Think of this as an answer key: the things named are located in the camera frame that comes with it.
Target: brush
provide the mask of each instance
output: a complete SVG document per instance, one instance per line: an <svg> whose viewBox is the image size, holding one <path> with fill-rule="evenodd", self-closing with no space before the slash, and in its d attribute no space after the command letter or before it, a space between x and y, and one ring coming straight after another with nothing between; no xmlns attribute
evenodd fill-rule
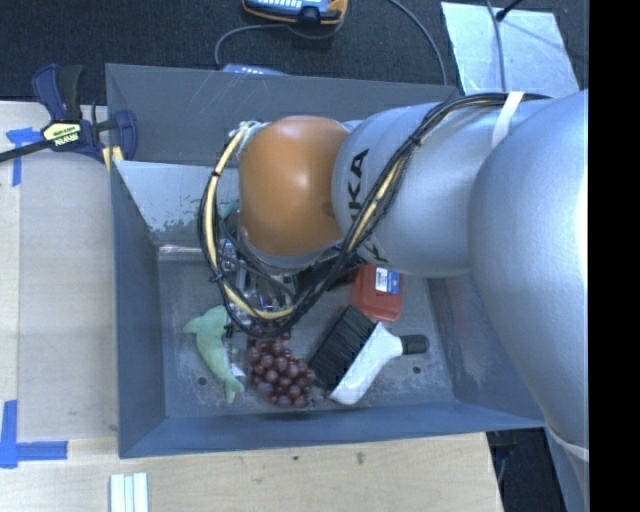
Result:
<svg viewBox="0 0 640 512"><path fill-rule="evenodd" d="M395 357L420 354L429 348L423 335L394 336L381 323L371 321L349 306L315 353L309 367L315 384L330 391L329 398L355 404L376 376Z"/></svg>

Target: black brush bristles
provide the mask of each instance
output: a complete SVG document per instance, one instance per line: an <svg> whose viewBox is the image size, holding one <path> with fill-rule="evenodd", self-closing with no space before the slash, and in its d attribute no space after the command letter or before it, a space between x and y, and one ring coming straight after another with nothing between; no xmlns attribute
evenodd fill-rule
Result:
<svg viewBox="0 0 640 512"><path fill-rule="evenodd" d="M367 343L376 324L359 309L349 306L309 362L315 384L331 391L342 380Z"/></svg>

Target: black floor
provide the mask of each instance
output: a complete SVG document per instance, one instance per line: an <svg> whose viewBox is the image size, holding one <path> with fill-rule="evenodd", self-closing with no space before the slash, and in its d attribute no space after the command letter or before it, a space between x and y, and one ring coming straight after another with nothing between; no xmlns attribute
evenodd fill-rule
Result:
<svg viewBox="0 0 640 512"><path fill-rule="evenodd" d="M403 0L442 54L459 87L440 2ZM461 2L485 5L484 2ZM509 2L496 0L495 7ZM105 63L215 69L226 32L256 23L240 0L0 0L0 99L32 100L31 77L50 64L85 68L79 100L105 104ZM589 86L589 0L524 0L518 9L553 12L576 79ZM351 0L341 30L324 40L277 29L238 34L220 48L234 62L290 74L440 84L437 60L411 21L387 0ZM506 512L562 512L564 505L540 430L489 433Z"/></svg>

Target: white tape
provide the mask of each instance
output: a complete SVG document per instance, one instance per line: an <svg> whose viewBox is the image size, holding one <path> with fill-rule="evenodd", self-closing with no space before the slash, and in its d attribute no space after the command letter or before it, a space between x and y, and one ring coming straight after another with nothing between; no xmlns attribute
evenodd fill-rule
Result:
<svg viewBox="0 0 640 512"><path fill-rule="evenodd" d="M502 139L509 134L509 128L511 127L511 118L516 113L518 105L522 101L524 92L510 92L507 96L502 111L496 121L496 126L493 129L493 137L491 139L491 148L495 148Z"/></svg>
<svg viewBox="0 0 640 512"><path fill-rule="evenodd" d="M147 474L111 475L110 512L149 512Z"/></svg>

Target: white brush handle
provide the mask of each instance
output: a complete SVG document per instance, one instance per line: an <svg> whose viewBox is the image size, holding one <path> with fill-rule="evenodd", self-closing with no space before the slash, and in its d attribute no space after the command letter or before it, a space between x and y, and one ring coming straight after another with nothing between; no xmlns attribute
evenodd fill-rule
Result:
<svg viewBox="0 0 640 512"><path fill-rule="evenodd" d="M329 398L344 405L355 404L364 395L390 359L403 354L402 341L376 325L364 347Z"/></svg>

